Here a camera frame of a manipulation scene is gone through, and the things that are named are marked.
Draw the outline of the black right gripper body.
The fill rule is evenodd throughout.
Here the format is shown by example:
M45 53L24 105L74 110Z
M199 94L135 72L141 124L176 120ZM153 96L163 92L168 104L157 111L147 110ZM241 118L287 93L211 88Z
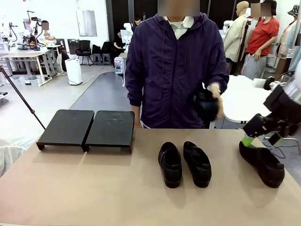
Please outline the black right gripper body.
M256 114L244 127L244 132L249 137L259 137L271 132L278 133L281 137L293 136L298 131L298 120L275 117L272 113L268 116Z

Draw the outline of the person's left hand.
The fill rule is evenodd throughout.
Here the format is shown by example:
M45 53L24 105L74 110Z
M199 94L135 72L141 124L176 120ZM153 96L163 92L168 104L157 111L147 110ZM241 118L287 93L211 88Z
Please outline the person's left hand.
M209 90L212 93L212 96L214 98L219 98L221 95L220 86L218 83L211 83L207 86L207 90Z

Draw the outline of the person's right hand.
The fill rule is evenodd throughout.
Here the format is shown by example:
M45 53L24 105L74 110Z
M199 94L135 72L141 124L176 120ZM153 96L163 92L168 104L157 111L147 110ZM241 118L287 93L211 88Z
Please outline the person's right hand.
M131 109L132 109L132 111L135 114L134 128L135 129L142 129L141 122L140 122L140 107L132 105Z

